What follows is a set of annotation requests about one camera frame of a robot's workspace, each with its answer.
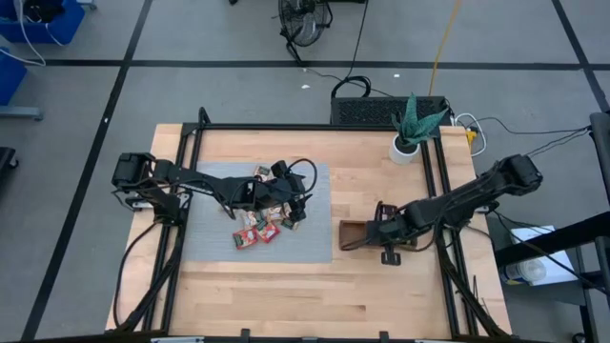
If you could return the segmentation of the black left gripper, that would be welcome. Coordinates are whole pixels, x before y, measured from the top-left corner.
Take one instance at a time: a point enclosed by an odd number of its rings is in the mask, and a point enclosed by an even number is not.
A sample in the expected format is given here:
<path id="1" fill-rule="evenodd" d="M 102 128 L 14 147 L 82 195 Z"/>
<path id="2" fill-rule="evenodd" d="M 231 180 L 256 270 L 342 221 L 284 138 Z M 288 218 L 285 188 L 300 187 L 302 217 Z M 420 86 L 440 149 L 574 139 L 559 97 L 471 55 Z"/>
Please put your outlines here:
<path id="1" fill-rule="evenodd" d="M 289 219 L 299 222 L 306 218 L 305 203 L 313 196 L 306 192 L 303 184 L 304 176 L 295 173 L 277 177 L 269 181 L 259 183 L 259 207 L 270 208 L 288 202 L 290 199 L 300 196 L 298 202 L 289 202 Z"/>

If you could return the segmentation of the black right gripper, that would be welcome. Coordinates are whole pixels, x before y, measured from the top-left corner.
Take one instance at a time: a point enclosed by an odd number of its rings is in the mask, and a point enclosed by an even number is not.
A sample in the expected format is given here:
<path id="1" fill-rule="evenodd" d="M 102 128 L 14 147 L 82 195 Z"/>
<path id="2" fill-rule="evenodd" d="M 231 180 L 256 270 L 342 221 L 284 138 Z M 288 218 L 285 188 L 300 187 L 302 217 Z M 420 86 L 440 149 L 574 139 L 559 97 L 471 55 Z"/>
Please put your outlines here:
<path id="1" fill-rule="evenodd" d="M 397 206 L 379 201 L 374 219 L 366 222 L 366 245 L 384 249 L 380 256 L 382 265 L 400 266 L 401 255 L 395 248 L 413 251 L 417 247 L 417 237 Z"/>

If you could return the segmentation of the wooden tea organizer box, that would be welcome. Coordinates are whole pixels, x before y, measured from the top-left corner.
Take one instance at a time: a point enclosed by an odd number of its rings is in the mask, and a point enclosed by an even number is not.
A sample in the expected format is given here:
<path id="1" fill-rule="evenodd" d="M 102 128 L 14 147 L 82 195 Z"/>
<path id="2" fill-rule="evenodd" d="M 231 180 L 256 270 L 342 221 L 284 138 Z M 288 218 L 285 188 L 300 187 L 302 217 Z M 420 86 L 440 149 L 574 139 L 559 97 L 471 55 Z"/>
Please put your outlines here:
<path id="1" fill-rule="evenodd" d="M 390 244 L 402 249 L 414 250 L 417 247 L 417 239 L 384 237 L 378 232 L 373 221 L 341 220 L 339 222 L 338 245 L 342 251 L 385 247 Z"/>

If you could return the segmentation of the red strawberry tea packet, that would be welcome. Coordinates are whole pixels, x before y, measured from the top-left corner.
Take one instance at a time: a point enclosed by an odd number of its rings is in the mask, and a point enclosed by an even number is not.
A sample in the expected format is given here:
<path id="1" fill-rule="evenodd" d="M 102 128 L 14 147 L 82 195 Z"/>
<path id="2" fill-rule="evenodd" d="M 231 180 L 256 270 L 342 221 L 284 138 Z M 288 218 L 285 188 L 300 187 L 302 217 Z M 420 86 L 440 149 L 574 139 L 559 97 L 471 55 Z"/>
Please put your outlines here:
<path id="1" fill-rule="evenodd" d="M 280 234 L 280 229 L 273 223 L 265 223 L 256 227 L 258 237 L 264 243 L 270 243 L 276 236 Z"/>
<path id="2" fill-rule="evenodd" d="M 258 241 L 258 233 L 254 228 L 250 228 L 247 230 L 241 230 L 233 233 L 234 245 L 238 250 L 243 250 L 252 245 L 256 244 Z"/>

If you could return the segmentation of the grey woven placemat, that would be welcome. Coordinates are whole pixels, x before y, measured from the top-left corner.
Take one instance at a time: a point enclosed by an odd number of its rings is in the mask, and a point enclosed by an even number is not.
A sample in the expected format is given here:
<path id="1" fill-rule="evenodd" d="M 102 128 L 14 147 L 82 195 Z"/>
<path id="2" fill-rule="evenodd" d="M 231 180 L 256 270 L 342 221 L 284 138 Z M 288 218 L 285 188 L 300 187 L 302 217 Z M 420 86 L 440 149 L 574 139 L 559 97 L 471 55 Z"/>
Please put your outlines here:
<path id="1" fill-rule="evenodd" d="M 333 252 L 329 166 L 316 165 L 316 185 L 306 202 L 306 218 L 293 230 L 280 227 L 269 243 L 240 250 L 233 234 L 245 229 L 244 212 L 231 219 L 210 196 L 193 196 L 182 259 L 186 262 L 329 263 Z"/>

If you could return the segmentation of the white plant pot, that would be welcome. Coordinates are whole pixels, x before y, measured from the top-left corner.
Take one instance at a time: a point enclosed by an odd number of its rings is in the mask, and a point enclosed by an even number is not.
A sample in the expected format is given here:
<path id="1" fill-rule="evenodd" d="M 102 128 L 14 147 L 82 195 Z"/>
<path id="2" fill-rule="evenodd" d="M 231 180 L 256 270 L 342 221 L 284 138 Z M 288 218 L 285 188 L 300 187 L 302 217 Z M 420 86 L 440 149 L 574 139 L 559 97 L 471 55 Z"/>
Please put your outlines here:
<path id="1" fill-rule="evenodd" d="M 399 142 L 399 135 L 396 134 L 390 144 L 389 157 L 397 165 L 407 165 L 419 154 L 420 145 L 410 145 L 404 151 L 401 149 Z"/>

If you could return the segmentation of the green snake plant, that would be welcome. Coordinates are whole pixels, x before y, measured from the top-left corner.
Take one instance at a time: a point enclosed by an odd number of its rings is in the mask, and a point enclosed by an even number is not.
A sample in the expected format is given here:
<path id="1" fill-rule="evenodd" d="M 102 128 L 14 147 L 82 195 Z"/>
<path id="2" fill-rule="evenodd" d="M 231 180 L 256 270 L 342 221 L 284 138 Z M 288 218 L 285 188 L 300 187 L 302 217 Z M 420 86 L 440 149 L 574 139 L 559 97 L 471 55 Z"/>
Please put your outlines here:
<path id="1" fill-rule="evenodd" d="M 447 111 L 448 108 L 445 108 L 419 118 L 417 116 L 417 97 L 411 93 L 404 113 L 391 114 L 392 124 L 397 131 L 396 147 L 399 150 L 410 150 L 416 148 L 422 141 L 433 137 L 432 131 L 439 126 Z"/>

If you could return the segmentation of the black perforated computer case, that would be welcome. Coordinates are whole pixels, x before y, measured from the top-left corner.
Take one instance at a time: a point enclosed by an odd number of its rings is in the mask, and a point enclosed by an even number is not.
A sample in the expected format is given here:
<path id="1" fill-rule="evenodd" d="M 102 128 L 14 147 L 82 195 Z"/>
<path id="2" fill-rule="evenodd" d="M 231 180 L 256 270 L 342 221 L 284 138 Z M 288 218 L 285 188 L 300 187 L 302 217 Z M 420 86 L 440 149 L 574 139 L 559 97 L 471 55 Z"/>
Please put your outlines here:
<path id="1" fill-rule="evenodd" d="M 391 127 L 393 113 L 406 111 L 408 97 L 337 97 L 331 100 L 331 123 L 336 125 Z M 453 114 L 449 101 L 443 96 L 418 96 L 419 119 L 447 110 L 441 121 L 449 125 Z"/>

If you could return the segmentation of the clear plastic bottle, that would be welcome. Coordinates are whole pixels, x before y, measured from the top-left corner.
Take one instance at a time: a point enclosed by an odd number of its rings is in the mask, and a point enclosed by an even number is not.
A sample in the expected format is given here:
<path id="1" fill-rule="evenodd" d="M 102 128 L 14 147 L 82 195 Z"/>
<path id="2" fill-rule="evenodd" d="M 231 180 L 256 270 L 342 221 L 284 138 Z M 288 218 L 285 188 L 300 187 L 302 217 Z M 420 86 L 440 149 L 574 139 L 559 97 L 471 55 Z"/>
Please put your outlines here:
<path id="1" fill-rule="evenodd" d="M 501 267 L 500 279 L 508 285 L 531 284 L 544 279 L 547 270 L 539 259 L 530 259 Z"/>

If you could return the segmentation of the black equipment stand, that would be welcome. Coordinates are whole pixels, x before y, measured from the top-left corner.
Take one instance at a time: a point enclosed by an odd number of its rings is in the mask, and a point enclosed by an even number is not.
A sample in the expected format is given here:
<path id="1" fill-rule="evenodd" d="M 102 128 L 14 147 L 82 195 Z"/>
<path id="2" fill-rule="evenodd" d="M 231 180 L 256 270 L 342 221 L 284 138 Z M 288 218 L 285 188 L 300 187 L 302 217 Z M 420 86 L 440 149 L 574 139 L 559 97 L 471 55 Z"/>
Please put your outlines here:
<path id="1" fill-rule="evenodd" d="M 592 113 L 589 120 L 590 136 L 595 145 L 603 187 L 610 206 L 610 110 Z M 600 268 L 594 272 L 573 273 L 580 282 L 584 301 L 579 306 L 583 333 L 574 334 L 573 343 L 600 343 L 596 333 L 597 323 L 592 315 L 592 290 L 605 296 L 610 310 L 610 210 L 555 232 L 521 241 L 497 253 L 497 262 L 504 267 L 537 257 L 549 257 L 554 252 L 575 249 L 589 243 L 595 245 Z"/>

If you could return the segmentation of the white box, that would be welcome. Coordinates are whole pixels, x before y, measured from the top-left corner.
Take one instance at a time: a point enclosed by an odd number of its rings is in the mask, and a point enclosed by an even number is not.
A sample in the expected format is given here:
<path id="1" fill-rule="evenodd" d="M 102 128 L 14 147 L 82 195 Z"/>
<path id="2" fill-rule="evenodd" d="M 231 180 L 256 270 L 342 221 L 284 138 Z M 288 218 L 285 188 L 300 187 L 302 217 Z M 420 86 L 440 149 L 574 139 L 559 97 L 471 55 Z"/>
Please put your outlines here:
<path id="1" fill-rule="evenodd" d="M 554 232 L 555 230 L 553 226 L 516 228 L 511 230 L 511 239 L 514 243 L 520 243 L 521 241 L 527 241 L 540 235 Z M 574 267 L 565 251 L 554 252 L 549 257 L 542 256 L 536 259 L 539 259 L 544 264 L 547 275 L 538 282 L 526 285 L 542 286 L 577 280 L 573 275 Z"/>

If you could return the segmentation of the black floor fan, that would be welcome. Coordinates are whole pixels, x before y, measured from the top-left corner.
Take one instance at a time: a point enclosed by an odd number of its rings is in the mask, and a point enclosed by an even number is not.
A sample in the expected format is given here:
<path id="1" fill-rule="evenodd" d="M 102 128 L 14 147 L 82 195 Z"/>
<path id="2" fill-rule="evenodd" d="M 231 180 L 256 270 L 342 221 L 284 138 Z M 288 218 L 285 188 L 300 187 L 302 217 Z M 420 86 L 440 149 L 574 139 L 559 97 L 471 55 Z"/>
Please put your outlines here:
<path id="1" fill-rule="evenodd" d="M 296 64 L 303 64 L 297 47 L 315 43 L 333 23 L 334 16 L 328 0 L 278 0 L 280 35 Z"/>

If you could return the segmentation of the grey cart base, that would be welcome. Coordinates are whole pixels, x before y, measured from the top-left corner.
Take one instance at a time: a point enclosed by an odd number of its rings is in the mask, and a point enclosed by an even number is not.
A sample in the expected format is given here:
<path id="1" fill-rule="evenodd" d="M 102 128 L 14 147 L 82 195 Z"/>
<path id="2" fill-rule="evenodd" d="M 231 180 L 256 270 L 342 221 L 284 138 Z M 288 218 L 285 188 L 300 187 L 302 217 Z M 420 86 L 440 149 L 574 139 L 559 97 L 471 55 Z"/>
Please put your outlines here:
<path id="1" fill-rule="evenodd" d="M 0 117 L 32 119 L 34 121 L 44 119 L 44 115 L 39 108 L 19 106 L 0 106 Z"/>

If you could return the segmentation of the black floor object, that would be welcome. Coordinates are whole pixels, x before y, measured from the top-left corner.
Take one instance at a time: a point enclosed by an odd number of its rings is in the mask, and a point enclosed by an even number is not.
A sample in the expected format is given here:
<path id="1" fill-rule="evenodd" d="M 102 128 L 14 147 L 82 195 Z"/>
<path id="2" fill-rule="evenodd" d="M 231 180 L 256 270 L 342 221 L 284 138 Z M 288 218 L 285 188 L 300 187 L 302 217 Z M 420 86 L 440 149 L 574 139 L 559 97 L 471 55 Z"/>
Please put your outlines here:
<path id="1" fill-rule="evenodd" d="M 15 154 L 16 150 L 14 148 L 0 147 L 0 172 L 15 169 L 19 166 L 19 161 Z"/>

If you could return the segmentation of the large blue bin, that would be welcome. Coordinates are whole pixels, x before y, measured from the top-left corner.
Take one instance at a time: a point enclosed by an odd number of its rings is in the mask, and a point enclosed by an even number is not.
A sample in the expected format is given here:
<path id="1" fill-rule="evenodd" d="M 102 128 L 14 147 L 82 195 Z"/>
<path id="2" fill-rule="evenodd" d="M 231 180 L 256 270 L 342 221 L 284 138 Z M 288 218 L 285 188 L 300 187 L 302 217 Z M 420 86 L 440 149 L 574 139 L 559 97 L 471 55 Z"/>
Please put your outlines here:
<path id="1" fill-rule="evenodd" d="M 0 0 L 0 35 L 12 43 L 67 45 L 84 16 L 76 0 Z"/>

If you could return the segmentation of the small blue bin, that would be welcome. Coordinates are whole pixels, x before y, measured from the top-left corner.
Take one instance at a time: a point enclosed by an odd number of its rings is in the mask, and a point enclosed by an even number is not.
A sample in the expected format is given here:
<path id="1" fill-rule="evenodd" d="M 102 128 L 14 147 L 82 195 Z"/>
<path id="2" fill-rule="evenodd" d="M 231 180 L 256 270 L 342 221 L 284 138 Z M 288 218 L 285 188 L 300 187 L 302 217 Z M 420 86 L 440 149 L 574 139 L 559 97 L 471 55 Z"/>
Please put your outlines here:
<path id="1" fill-rule="evenodd" d="M 24 64 L 7 55 L 6 47 L 0 47 L 0 106 L 6 106 L 27 74 Z"/>

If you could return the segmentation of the black aluminium table frame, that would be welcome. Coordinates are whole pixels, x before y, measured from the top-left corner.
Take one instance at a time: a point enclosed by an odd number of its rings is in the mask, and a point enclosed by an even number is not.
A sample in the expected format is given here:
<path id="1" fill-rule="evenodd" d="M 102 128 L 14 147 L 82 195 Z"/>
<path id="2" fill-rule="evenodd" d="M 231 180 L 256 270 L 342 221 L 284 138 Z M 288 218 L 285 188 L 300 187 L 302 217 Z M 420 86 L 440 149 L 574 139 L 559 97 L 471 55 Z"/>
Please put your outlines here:
<path id="1" fill-rule="evenodd" d="M 382 249 L 342 252 L 341 219 L 368 220 L 379 199 L 402 205 L 428 195 L 420 155 L 405 166 L 389 159 L 394 131 L 339 131 L 324 125 L 283 125 L 269 131 L 212 129 L 203 133 L 199 160 L 274 163 L 299 157 L 330 169 L 332 262 L 257 263 L 194 261 L 178 273 L 170 334 L 258 337 L 449 339 L 450 326 L 436 247 L 402 251 L 399 267 L 380 264 Z M 134 247 L 123 276 L 121 322 L 151 283 L 160 227 Z M 506 332 L 511 326 L 489 238 L 464 230 L 468 278 Z"/>

